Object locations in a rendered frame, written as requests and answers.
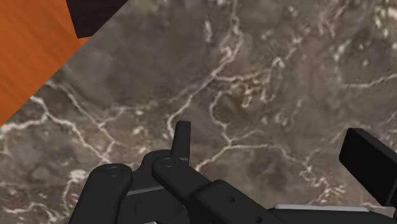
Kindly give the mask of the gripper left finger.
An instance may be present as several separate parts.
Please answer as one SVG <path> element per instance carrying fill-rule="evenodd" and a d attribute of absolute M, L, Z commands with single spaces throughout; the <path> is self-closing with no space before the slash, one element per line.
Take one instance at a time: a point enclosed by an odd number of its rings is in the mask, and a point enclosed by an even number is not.
<path fill-rule="evenodd" d="M 284 224 L 226 181 L 190 167 L 190 133 L 191 123 L 179 121 L 171 149 L 149 152 L 135 171 L 93 169 L 69 224 Z"/>

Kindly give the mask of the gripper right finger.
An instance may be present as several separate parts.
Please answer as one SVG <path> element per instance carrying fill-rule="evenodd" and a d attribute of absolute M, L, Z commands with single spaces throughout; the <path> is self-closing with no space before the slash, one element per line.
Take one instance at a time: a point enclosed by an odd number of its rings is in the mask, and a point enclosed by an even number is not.
<path fill-rule="evenodd" d="M 340 163 L 382 206 L 397 209 L 397 152 L 361 128 L 349 128 Z"/>

